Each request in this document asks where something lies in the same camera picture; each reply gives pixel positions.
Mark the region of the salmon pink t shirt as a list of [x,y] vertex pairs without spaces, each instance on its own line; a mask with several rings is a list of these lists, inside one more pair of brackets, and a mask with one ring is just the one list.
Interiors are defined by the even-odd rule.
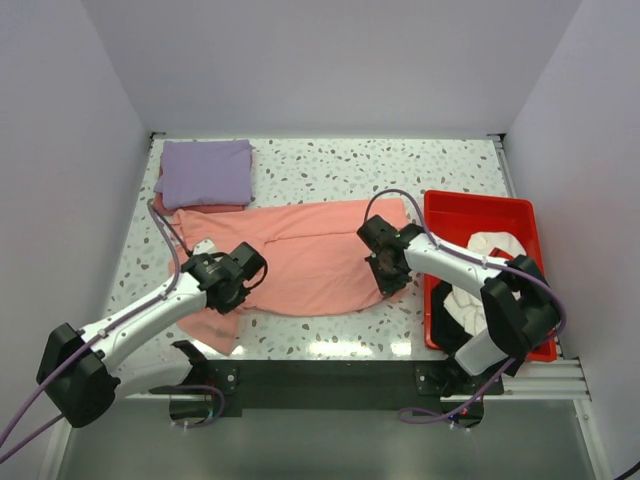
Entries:
[[233,349],[240,316],[258,310],[282,316],[324,317],[364,310],[383,299],[365,261],[368,248],[357,231],[381,216],[394,227],[408,219],[399,198],[262,207],[204,214],[179,210],[173,225],[189,248],[210,239],[225,253],[241,242],[267,261],[265,281],[231,313],[201,310],[178,321],[178,328],[218,352]]

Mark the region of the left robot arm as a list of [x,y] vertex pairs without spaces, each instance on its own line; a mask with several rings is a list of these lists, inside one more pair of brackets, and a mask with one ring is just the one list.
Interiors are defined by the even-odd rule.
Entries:
[[69,324],[47,339],[36,375],[44,393],[72,427],[85,427],[121,397],[177,385],[200,390],[207,368],[184,358],[172,373],[160,366],[145,374],[126,360],[153,337],[204,309],[227,314],[239,307],[268,271],[266,259],[246,242],[229,253],[205,249],[179,262],[160,287],[116,314],[76,330]]

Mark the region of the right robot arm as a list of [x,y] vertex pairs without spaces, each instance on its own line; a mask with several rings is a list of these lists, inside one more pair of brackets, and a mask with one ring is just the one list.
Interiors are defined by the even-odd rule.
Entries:
[[522,362],[564,322],[560,301],[536,262],[525,255],[508,261],[473,253],[440,239],[422,226],[396,229],[382,217],[367,219],[357,236],[381,294],[402,290],[412,273],[437,277],[478,299],[486,328],[452,355],[448,386],[469,392],[487,369],[505,360]]

